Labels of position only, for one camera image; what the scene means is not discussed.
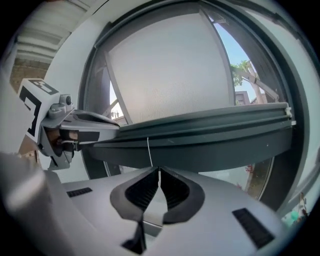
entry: ceiling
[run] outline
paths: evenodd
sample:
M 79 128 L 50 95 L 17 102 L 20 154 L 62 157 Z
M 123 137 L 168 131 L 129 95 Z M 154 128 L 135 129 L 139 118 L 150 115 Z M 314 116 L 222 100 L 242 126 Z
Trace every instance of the ceiling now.
M 30 15 L 17 36 L 17 59 L 50 64 L 97 0 L 46 1 Z

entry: string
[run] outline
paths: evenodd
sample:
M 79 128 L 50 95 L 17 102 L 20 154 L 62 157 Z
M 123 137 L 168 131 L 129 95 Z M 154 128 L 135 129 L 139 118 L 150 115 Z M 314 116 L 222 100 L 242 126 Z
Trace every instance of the string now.
M 148 144 L 148 151 L 149 151 L 150 163 L 151 163 L 151 166 L 153 167 L 152 159 L 151 159 L 151 154 L 150 154 L 150 147 L 149 147 L 149 137 L 146 138 L 146 143 Z

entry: robotic arm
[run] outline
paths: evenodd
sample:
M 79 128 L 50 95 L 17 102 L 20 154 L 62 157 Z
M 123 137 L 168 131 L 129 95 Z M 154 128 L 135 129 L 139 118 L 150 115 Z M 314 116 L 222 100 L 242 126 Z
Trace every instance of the robotic arm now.
M 51 158 L 48 170 L 70 167 L 74 151 L 114 139 L 119 125 L 103 115 L 75 109 L 71 95 L 61 94 L 42 79 L 23 79 L 19 97 L 33 111 L 27 135 Z

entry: window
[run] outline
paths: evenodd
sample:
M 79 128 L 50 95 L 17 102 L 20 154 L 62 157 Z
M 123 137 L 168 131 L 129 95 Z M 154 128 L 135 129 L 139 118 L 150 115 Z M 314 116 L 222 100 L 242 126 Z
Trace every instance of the window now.
M 153 165 L 225 180 L 277 209 L 285 193 L 272 195 L 271 174 L 289 172 L 282 163 L 295 154 L 300 159 L 303 143 L 291 147 L 304 121 L 288 82 L 298 85 L 264 28 L 222 6 L 150 8 L 104 31 L 90 65 L 103 63 L 108 76 L 98 85 L 89 78 L 86 88 L 87 95 L 102 92 L 91 87 L 107 93 L 87 96 L 87 110 L 103 105 L 121 128 L 116 140 L 90 152 L 135 169 L 151 165 L 150 151 Z

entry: white window shade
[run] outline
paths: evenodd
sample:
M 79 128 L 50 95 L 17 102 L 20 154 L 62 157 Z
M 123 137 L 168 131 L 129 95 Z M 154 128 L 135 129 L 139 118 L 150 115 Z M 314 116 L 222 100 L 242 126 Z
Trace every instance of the white window shade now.
M 106 58 L 120 106 L 132 123 L 235 104 L 226 51 L 202 12 L 150 24 Z

